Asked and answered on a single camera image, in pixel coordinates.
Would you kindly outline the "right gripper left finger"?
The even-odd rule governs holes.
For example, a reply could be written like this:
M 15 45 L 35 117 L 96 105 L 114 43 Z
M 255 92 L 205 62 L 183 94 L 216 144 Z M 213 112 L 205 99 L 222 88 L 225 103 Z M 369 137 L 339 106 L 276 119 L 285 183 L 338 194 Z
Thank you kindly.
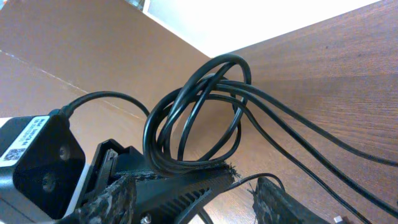
M 106 187 L 93 201 L 62 218 L 58 224 L 102 224 L 133 222 L 136 203 L 136 180 L 124 175 Z

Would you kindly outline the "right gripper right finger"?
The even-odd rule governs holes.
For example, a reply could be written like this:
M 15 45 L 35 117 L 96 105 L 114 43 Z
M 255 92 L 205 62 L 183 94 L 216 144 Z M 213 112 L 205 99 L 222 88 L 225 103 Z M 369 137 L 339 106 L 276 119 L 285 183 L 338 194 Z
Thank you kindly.
M 258 178 L 253 197 L 259 224 L 328 224 L 265 177 Z

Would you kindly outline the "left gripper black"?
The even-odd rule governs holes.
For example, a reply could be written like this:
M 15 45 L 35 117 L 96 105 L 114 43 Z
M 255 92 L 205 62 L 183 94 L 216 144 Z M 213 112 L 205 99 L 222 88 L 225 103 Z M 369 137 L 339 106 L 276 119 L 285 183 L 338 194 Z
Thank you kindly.
M 96 148 L 83 198 L 93 199 L 123 174 L 131 174 L 136 181 L 133 223 L 189 223 L 195 215 L 212 223 L 204 206 L 230 187 L 236 170 L 224 163 L 164 177 L 148 168 L 135 147 L 109 139 Z

